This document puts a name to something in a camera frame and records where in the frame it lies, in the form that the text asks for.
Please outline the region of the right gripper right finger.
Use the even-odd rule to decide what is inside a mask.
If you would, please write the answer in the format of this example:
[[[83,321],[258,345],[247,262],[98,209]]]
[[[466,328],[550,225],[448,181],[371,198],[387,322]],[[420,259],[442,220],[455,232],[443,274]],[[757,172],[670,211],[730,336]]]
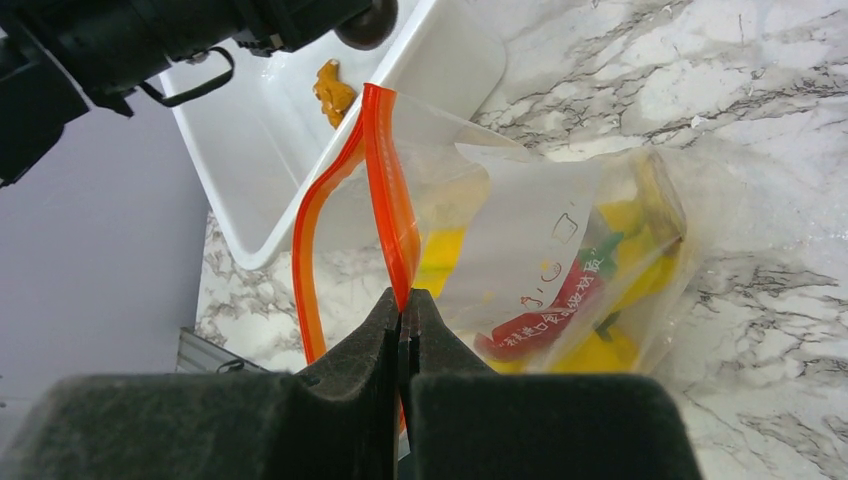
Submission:
[[[698,479],[681,415],[634,374],[494,372],[410,293],[399,378],[410,453],[403,479]]]

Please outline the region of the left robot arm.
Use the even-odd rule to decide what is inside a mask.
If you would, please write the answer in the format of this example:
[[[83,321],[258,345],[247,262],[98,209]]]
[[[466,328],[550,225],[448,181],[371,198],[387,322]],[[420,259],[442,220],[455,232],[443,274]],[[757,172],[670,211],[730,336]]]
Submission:
[[[226,85],[233,71],[167,96],[151,79],[233,40],[257,57],[292,53],[334,32],[371,50],[394,29],[394,1],[5,1],[1,5],[1,183],[20,180],[92,107],[128,117],[144,91],[174,108]]]

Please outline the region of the clear zip bag orange zipper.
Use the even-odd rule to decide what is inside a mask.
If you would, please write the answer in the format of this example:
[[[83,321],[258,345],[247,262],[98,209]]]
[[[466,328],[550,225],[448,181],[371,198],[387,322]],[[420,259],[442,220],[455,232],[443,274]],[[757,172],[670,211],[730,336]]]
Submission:
[[[599,207],[637,200],[631,164],[645,150],[662,157],[681,201],[674,168],[655,149],[553,162],[443,110],[367,85],[351,132],[308,188],[294,224],[294,292],[307,360],[328,349],[315,279],[317,253],[376,250],[403,307],[410,293],[420,290],[412,284],[428,233],[463,228],[459,261],[433,299],[448,328],[484,361],[473,348],[477,334],[488,336],[511,319],[550,305],[578,251],[615,233]],[[613,277],[552,345],[526,356],[528,373],[542,373],[592,333],[603,335],[613,327],[638,348],[632,368],[622,372],[650,369],[662,326],[658,314],[686,281],[687,236],[665,289],[614,311],[622,287]]]

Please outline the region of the beige mushroom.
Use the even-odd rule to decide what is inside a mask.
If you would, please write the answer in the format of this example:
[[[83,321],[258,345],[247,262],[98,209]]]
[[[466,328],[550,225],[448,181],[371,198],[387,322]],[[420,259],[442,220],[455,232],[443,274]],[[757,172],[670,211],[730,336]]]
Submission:
[[[687,222],[665,162],[656,151],[640,151],[631,164],[631,172],[644,220],[655,240],[670,255],[685,240]]]

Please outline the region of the small orange food piece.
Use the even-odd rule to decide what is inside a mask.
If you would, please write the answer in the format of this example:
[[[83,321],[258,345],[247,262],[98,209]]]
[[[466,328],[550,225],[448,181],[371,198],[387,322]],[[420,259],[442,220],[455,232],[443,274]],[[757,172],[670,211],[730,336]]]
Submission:
[[[317,81],[313,85],[313,93],[321,103],[321,112],[334,129],[340,126],[357,97],[357,92],[339,79],[339,67],[338,60],[328,60],[318,70]]]

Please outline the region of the yellow bell pepper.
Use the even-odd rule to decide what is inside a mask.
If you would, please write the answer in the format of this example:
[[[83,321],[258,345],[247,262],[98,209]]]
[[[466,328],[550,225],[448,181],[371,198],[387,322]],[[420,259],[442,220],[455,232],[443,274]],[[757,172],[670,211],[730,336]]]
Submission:
[[[473,348],[484,361],[501,374],[528,373],[528,357],[500,361],[483,352],[482,346],[489,341],[484,335],[474,337]],[[560,355],[542,373],[604,373],[629,371],[638,355],[638,348],[620,329],[613,327],[600,335],[592,333],[583,343]]]

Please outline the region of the small yellow banana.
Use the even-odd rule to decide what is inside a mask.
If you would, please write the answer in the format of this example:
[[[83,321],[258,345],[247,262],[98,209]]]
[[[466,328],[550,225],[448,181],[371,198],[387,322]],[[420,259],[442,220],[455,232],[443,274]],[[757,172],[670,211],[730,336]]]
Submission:
[[[433,230],[428,233],[412,286],[438,298],[455,269],[464,241],[463,228]]]

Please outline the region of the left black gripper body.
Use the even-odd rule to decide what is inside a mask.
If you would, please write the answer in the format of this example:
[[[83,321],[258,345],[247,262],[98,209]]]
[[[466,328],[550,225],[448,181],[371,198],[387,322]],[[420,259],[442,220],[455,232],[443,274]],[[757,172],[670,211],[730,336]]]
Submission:
[[[243,26],[233,40],[259,57],[295,52],[372,7],[371,1],[354,0],[252,0],[234,4]]]

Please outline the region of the large yellow banana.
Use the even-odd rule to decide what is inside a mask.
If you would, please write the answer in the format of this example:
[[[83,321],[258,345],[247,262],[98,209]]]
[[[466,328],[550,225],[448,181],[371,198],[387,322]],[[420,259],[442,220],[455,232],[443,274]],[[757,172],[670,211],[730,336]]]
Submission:
[[[621,200],[605,203],[599,210],[611,230],[623,235],[616,249],[614,276],[622,292],[613,307],[621,311],[667,287],[679,263],[683,227],[677,212],[668,206]]]

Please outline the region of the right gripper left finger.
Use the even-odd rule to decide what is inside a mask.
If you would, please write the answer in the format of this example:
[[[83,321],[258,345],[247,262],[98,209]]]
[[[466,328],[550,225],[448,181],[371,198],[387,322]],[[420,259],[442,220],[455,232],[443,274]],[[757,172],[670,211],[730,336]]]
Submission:
[[[78,376],[34,406],[5,479],[393,479],[400,314],[363,323],[296,373]]]

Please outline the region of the red chili pepper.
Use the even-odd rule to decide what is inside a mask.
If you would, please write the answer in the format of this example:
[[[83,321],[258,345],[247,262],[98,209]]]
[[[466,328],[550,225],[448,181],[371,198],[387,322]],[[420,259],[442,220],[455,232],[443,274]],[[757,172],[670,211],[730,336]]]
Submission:
[[[623,238],[621,232],[611,233],[596,246],[580,249],[550,305],[523,313],[488,336],[477,334],[476,351],[489,360],[512,362],[552,345],[578,314],[589,310],[614,277],[615,253]]]

